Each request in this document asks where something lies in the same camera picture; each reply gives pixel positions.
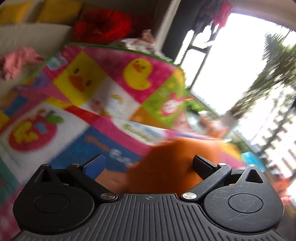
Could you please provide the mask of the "orange pumpkin costume green collar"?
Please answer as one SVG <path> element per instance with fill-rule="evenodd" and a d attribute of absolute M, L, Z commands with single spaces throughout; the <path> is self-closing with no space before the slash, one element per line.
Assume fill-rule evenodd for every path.
<path fill-rule="evenodd" d="M 155 145 L 133 138 L 119 142 L 88 137 L 99 148 L 107 167 L 97 181 L 115 194 L 175 193 L 180 195 L 204 180 L 205 171 L 193 170 L 193 158 L 214 164 L 229 163 L 225 145 L 218 140 L 178 137 Z"/>

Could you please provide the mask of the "blue plastic container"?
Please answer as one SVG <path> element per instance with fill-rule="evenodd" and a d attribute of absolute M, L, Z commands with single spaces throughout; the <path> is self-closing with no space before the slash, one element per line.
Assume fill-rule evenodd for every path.
<path fill-rule="evenodd" d="M 256 165 L 261 172 L 265 172 L 265 166 L 263 162 L 252 152 L 243 153 L 242 159 L 246 165 Z"/>

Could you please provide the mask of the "colourful cartoon patchwork blanket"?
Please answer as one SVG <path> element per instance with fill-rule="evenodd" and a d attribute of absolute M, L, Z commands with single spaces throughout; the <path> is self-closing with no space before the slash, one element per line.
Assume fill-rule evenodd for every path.
<path fill-rule="evenodd" d="M 99 45 L 68 44 L 1 100 L 1 240 L 19 227 L 13 203 L 41 164 L 62 169 L 96 155 L 121 180 L 152 146 L 193 138 L 195 154 L 243 168 L 240 151 L 198 135 L 186 119 L 185 75 L 164 59 Z"/>

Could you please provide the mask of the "potted palm white pot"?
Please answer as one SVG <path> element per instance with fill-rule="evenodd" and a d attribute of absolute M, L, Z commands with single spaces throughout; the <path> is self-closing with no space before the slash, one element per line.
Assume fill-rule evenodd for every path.
<path fill-rule="evenodd" d="M 270 92 L 278 87 L 295 87 L 295 44 L 285 45 L 286 35 L 267 34 L 265 36 L 262 59 L 266 61 L 265 67 L 259 73 L 252 85 L 236 101 L 228 111 L 230 120 L 225 124 L 227 130 L 234 129 L 244 114 L 246 114 L 261 98 L 267 98 Z"/>

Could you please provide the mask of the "pink fluffy cloth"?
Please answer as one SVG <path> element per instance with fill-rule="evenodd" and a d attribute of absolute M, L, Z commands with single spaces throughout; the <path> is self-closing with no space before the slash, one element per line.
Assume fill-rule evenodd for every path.
<path fill-rule="evenodd" d="M 41 64 L 45 59 L 33 48 L 20 48 L 8 54 L 1 55 L 1 78 L 10 80 L 16 78 L 23 66 Z"/>

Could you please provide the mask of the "red plush cushion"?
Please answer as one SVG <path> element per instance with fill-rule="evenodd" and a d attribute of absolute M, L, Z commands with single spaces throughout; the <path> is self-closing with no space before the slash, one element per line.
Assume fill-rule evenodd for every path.
<path fill-rule="evenodd" d="M 111 9 L 87 11 L 73 25 L 73 41 L 108 45 L 135 32 L 133 16 Z"/>

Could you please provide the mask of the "yellow pillow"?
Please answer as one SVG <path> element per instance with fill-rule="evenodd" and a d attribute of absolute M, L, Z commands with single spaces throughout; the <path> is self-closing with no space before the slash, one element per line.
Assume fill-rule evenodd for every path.
<path fill-rule="evenodd" d="M 22 23 L 32 2 L 7 4 L 1 7 L 1 25 Z"/>
<path fill-rule="evenodd" d="M 71 25 L 79 16 L 81 1 L 44 1 L 37 23 Z"/>

